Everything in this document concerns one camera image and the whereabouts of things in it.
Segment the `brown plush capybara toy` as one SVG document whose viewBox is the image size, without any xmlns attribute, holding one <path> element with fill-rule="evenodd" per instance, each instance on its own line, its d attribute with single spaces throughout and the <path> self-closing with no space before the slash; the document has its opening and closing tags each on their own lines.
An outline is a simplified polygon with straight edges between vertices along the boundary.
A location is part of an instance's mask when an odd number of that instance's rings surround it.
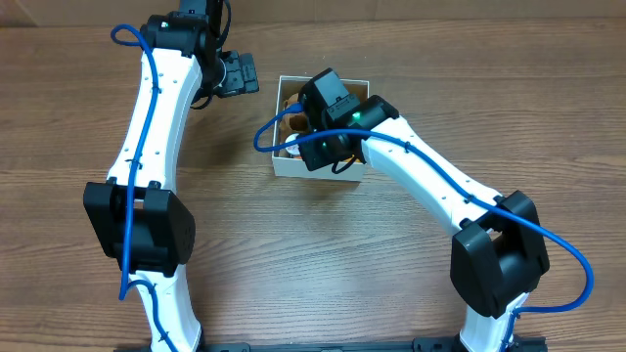
<svg viewBox="0 0 626 352">
<path fill-rule="evenodd" d="M 292 94 L 283 101 L 282 110 L 286 110 L 298 102 L 298 94 Z M 307 133 L 309 131 L 307 117 L 303 112 L 287 113 L 283 116 L 279 125 L 281 142 L 283 143 L 288 136 L 296 133 Z"/>
</svg>

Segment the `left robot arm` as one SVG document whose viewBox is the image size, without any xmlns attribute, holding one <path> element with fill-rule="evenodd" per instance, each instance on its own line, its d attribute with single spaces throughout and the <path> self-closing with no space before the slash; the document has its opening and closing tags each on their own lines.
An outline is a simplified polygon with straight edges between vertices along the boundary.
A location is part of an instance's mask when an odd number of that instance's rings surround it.
<svg viewBox="0 0 626 352">
<path fill-rule="evenodd" d="M 125 140 L 103 183 L 87 183 L 83 205 L 104 254 L 120 269 L 118 298 L 137 290 L 151 330 L 150 351 L 203 351 L 187 279 L 196 222 L 177 196 L 177 161 L 191 110 L 213 98 L 259 89 L 253 57 L 226 51 L 232 6 L 187 0 L 140 28 L 126 46 L 142 51 L 141 82 Z"/>
</svg>

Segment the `small wooden rattle drum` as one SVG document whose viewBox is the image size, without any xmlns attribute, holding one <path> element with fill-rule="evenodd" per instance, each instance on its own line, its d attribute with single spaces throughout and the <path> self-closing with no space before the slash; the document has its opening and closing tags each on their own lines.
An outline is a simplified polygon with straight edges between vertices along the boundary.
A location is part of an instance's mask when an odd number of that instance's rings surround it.
<svg viewBox="0 0 626 352">
<path fill-rule="evenodd" d="M 288 144 L 290 142 L 295 141 L 297 138 L 299 137 L 298 133 L 293 133 L 290 134 L 286 140 L 285 143 Z M 299 145 L 298 144 L 293 144 L 290 145 L 288 147 L 285 148 L 286 154 L 289 158 L 301 158 L 301 154 L 300 154 L 300 150 L 299 150 Z"/>
</svg>

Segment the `yellow rubber toy animal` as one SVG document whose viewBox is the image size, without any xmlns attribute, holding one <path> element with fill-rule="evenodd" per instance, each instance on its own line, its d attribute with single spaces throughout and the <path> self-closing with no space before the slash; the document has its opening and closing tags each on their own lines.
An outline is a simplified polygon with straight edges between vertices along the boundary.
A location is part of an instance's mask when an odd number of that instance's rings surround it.
<svg viewBox="0 0 626 352">
<path fill-rule="evenodd" d="M 361 158 L 358 155 L 356 155 L 356 154 L 354 154 L 353 156 L 345 159 L 343 162 L 344 163 L 352 162 L 352 163 L 355 163 L 355 164 L 363 164 L 363 161 L 361 160 Z"/>
</svg>

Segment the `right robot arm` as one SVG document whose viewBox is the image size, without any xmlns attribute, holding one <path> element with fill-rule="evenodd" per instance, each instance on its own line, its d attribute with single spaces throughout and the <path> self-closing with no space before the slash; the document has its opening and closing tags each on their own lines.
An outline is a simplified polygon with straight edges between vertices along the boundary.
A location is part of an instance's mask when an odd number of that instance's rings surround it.
<svg viewBox="0 0 626 352">
<path fill-rule="evenodd" d="M 544 238 L 508 211 L 537 224 L 532 200 L 483 186 L 429 147 L 380 96 L 361 100 L 330 68 L 298 93 L 309 137 L 300 154 L 310 171 L 357 158 L 403 186 L 451 237 L 450 278 L 467 303 L 457 338 L 461 351 L 510 351 L 514 309 L 521 307 L 550 262 Z"/>
</svg>

